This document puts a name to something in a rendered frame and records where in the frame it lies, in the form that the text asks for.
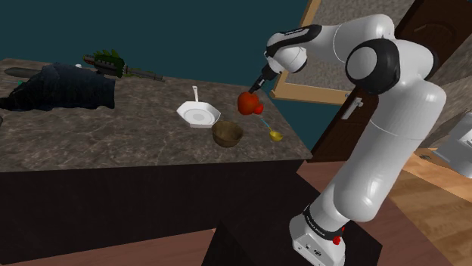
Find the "red teapot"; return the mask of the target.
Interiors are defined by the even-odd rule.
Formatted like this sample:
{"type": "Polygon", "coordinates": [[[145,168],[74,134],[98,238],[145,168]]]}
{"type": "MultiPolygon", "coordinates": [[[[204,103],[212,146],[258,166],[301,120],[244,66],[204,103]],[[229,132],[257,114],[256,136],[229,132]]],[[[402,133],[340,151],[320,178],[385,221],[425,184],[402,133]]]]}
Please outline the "red teapot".
{"type": "Polygon", "coordinates": [[[243,92],[238,97],[238,111],[242,115],[261,114],[264,106],[255,93],[243,92]]]}

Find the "dark robot stand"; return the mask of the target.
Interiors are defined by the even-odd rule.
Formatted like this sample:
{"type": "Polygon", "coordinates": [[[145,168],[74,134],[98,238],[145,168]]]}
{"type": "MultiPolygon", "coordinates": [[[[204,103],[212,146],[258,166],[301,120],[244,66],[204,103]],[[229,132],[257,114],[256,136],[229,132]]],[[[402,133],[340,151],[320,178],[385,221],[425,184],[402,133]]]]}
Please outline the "dark robot stand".
{"type": "Polygon", "coordinates": [[[285,175],[246,198],[220,220],[201,266],[327,266],[312,264],[306,247],[319,258],[327,253],[311,243],[293,247],[290,220],[319,196],[298,174],[285,175]]]}

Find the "green and red spiky toy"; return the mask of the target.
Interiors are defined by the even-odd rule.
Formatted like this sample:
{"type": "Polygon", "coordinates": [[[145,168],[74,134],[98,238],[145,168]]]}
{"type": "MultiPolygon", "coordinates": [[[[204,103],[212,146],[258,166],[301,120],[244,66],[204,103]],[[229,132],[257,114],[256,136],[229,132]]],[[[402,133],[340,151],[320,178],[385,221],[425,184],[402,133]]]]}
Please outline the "green and red spiky toy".
{"type": "Polygon", "coordinates": [[[87,64],[92,65],[97,70],[97,74],[115,76],[117,78],[134,76],[165,82],[163,76],[157,75],[154,72],[129,67],[125,63],[124,59],[122,59],[113,49],[111,52],[103,50],[96,51],[93,54],[84,54],[82,59],[87,64]]]}

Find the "dark blue cloth heap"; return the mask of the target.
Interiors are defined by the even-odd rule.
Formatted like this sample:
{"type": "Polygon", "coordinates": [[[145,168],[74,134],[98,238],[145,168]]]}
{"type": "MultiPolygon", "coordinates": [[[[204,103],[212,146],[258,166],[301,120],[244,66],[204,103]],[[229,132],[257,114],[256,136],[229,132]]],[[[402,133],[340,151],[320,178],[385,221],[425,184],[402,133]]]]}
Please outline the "dark blue cloth heap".
{"type": "Polygon", "coordinates": [[[0,97],[0,108],[10,111],[54,108],[115,107],[115,80],[91,70],[64,63],[44,66],[19,84],[7,97],[0,97]]]}

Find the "dark kitchen counter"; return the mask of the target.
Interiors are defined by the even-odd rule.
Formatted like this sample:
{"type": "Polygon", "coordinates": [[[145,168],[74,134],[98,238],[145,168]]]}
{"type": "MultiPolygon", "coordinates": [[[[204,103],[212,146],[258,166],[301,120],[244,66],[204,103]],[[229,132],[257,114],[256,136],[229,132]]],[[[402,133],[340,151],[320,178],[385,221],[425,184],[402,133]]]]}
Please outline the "dark kitchen counter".
{"type": "Polygon", "coordinates": [[[0,110],[0,264],[167,237],[216,225],[311,154],[276,106],[238,112],[240,85],[116,81],[115,107],[0,110]],[[244,136],[220,147],[176,110],[199,100],[244,136]],[[273,141],[261,121],[283,135],[273,141]]]}

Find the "white frying pan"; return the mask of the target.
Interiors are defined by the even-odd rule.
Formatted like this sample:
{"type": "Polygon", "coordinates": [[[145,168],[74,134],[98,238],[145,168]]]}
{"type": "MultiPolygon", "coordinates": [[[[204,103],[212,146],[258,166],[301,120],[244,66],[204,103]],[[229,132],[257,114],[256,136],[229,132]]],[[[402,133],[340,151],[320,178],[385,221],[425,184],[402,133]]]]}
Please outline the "white frying pan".
{"type": "Polygon", "coordinates": [[[185,120],[191,128],[212,128],[219,121],[221,112],[213,105],[199,100],[198,88],[192,86],[194,92],[193,101],[185,101],[176,110],[177,114],[185,120]]]}

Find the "grey white appliance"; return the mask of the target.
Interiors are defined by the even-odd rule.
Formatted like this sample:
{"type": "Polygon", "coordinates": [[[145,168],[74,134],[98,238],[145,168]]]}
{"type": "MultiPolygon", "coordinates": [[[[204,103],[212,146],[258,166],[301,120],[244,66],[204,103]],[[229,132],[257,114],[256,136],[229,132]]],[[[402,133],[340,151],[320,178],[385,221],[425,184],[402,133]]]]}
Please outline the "grey white appliance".
{"type": "Polygon", "coordinates": [[[457,173],[472,178],[472,113],[465,113],[434,153],[457,173]]]}

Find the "wood framed wall picture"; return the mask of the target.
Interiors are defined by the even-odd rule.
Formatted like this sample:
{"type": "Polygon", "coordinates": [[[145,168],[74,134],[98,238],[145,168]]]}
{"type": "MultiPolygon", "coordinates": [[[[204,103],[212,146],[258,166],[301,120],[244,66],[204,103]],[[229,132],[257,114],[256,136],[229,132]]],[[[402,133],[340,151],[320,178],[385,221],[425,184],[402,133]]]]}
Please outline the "wood framed wall picture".
{"type": "MultiPolygon", "coordinates": [[[[386,14],[398,24],[413,2],[414,0],[309,0],[300,25],[336,25],[369,14],[386,14]]],[[[301,72],[283,72],[269,95],[277,100],[341,105],[353,88],[354,85],[345,76],[343,66],[310,57],[301,72]]]]}

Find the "dark brown door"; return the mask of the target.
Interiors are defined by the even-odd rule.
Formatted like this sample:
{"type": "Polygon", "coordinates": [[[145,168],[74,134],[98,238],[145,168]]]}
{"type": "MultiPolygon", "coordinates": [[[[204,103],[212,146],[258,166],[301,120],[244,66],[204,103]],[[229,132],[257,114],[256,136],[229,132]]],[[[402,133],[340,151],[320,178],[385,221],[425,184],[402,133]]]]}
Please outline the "dark brown door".
{"type": "MultiPolygon", "coordinates": [[[[454,62],[472,52],[472,0],[402,0],[408,10],[399,15],[396,37],[424,45],[439,63],[430,81],[445,85],[468,76],[472,63],[458,70],[454,62]]],[[[339,162],[350,157],[378,104],[378,96],[355,88],[312,148],[310,162],[339,162]]]]}

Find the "brown bowl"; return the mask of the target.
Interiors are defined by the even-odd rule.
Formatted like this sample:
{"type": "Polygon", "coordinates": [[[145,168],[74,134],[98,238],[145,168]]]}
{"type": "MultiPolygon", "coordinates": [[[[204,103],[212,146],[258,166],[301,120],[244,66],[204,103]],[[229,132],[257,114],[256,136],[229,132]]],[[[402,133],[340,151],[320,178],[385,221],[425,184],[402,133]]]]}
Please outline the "brown bowl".
{"type": "Polygon", "coordinates": [[[234,147],[244,136],[244,130],[235,122],[218,121],[211,130],[213,140],[220,147],[234,147]]]}

